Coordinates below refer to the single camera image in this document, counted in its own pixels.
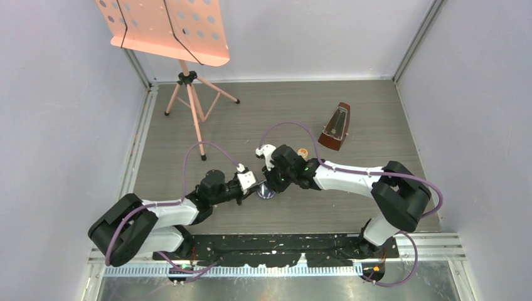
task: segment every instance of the black mounting plate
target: black mounting plate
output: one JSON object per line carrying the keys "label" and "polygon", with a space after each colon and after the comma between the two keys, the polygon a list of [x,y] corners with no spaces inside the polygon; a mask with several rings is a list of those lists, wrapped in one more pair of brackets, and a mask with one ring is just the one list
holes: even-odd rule
{"label": "black mounting plate", "polygon": [[[217,261],[219,267],[294,266],[305,254],[309,267],[348,267],[352,259],[365,259],[357,253],[358,235],[348,234],[274,234],[274,235],[193,235],[194,253],[198,264],[207,266]],[[398,258],[394,238],[373,253],[371,258],[380,260]],[[166,253],[172,260],[188,260],[175,253]],[[154,260],[164,260],[157,253]]]}

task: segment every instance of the gray floor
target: gray floor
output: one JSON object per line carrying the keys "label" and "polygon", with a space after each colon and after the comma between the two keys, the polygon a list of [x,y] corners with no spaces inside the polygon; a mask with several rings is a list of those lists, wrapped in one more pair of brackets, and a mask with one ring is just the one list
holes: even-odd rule
{"label": "gray floor", "polygon": [[[423,171],[398,94],[391,81],[225,83],[220,88],[242,102],[236,105],[220,97],[209,119],[200,124],[204,140],[216,142],[234,159],[248,166],[258,178],[263,161],[255,148],[270,126],[295,120],[308,125],[316,137],[339,102],[351,106],[349,136],[336,152],[320,145],[323,158],[354,166],[384,166],[389,160],[403,163],[418,176]],[[176,102],[170,116],[163,112],[173,86],[159,87],[146,146],[134,192],[153,201],[177,199],[183,191],[182,167],[185,152],[196,142],[190,109]],[[204,85],[196,89],[206,112],[216,93]],[[180,96],[187,99],[186,91]],[[312,157],[312,142],[293,125],[274,130],[266,143],[306,148]],[[187,163],[186,192],[210,169],[232,177],[234,167],[214,147],[206,146],[207,161],[193,150]],[[201,224],[190,226],[192,233],[330,233],[357,232],[379,210],[366,197],[340,191],[305,191],[297,186],[264,201],[256,195],[224,203]],[[419,231],[439,231],[435,216],[423,220]]]}

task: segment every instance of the music stand tripod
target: music stand tripod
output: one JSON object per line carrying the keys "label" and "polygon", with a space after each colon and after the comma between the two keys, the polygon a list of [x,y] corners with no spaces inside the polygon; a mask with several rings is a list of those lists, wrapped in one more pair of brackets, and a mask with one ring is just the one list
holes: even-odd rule
{"label": "music stand tripod", "polygon": [[[150,0],[135,5],[134,1],[128,0],[95,2],[113,35],[112,45],[179,60],[183,72],[179,74],[165,115],[170,114],[176,98],[187,105],[192,111],[198,141],[201,141],[198,118],[201,121],[207,119],[220,94],[240,103],[237,98],[198,77],[196,72],[189,71],[185,63],[194,61],[200,65],[222,66],[229,61],[218,0]],[[196,79],[218,92],[206,115],[193,85]],[[177,96],[181,85],[187,88],[188,103]],[[199,152],[201,159],[206,160],[203,144],[199,145]]]}
{"label": "music stand tripod", "polygon": [[[179,60],[179,64],[181,65],[181,69],[183,72],[181,72],[178,77],[179,80],[177,82],[176,88],[174,89],[174,93],[172,93],[172,97],[170,98],[170,102],[168,103],[168,107],[166,107],[166,110],[164,111],[164,114],[166,116],[170,115],[170,110],[172,109],[172,105],[174,104],[175,99],[177,98],[180,102],[184,103],[187,107],[189,107],[192,111],[192,119],[194,120],[194,127],[196,128],[196,136],[198,137],[198,141],[202,141],[201,139],[201,131],[200,131],[200,125],[198,122],[198,117],[202,122],[205,122],[209,115],[211,114],[213,108],[216,105],[216,102],[218,101],[220,94],[223,94],[225,97],[229,98],[230,100],[233,100],[236,104],[240,103],[240,100],[236,97],[230,95],[226,91],[218,88],[217,86],[213,85],[209,81],[205,80],[204,78],[199,77],[195,71],[189,71],[188,67],[186,66],[186,62],[183,60]],[[201,83],[205,84],[207,87],[213,89],[214,91],[217,91],[218,94],[216,95],[213,104],[209,108],[209,111],[207,111],[207,114],[203,114],[203,109],[201,108],[200,99],[198,98],[198,94],[196,93],[196,89],[194,85],[192,84],[194,80],[199,80]],[[183,99],[178,97],[179,88],[181,85],[184,85],[186,87],[186,91],[188,94],[188,100],[189,103],[186,103]],[[205,149],[203,147],[203,144],[199,145],[199,153],[201,154],[201,160],[205,161],[207,160],[207,155],[205,154]]]}

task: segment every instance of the small round object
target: small round object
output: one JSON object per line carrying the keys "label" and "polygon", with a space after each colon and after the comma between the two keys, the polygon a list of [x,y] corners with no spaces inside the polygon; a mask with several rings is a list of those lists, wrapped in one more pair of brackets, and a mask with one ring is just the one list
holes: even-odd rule
{"label": "small round object", "polygon": [[309,151],[306,149],[299,149],[297,150],[297,155],[303,157],[303,159],[307,159],[307,156],[309,155]]}
{"label": "small round object", "polygon": [[268,188],[268,186],[266,186],[266,181],[262,181],[259,184],[257,194],[261,199],[271,199],[275,196],[275,191],[271,190],[270,188]]}

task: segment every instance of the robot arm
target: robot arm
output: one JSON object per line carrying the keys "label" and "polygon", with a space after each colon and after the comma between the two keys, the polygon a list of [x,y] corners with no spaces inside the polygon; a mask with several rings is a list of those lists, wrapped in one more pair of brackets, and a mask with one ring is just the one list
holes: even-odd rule
{"label": "robot arm", "polygon": [[[183,225],[198,224],[208,218],[216,204],[247,198],[256,184],[255,176],[240,165],[232,180],[218,170],[207,172],[194,191],[187,194],[179,206],[152,206],[139,211],[120,231],[113,247],[110,263],[119,267],[140,253],[168,251],[187,253],[191,235]],[[177,203],[152,202],[139,199],[134,193],[126,194],[112,206],[88,231],[89,238],[105,254],[111,239],[126,215],[149,204]]]}
{"label": "robot arm", "polygon": [[[292,183],[303,189],[341,190],[373,198],[381,210],[368,221],[359,236],[360,250],[371,253],[389,237],[403,230],[415,231],[431,194],[426,186],[399,177],[370,176],[370,172],[385,171],[411,174],[399,162],[390,161],[385,167],[341,166],[325,161],[320,165],[316,158],[306,161],[286,145],[276,148],[264,145],[256,150],[257,157],[266,160],[262,172],[268,189],[281,193]],[[337,171],[347,169],[358,173]]]}

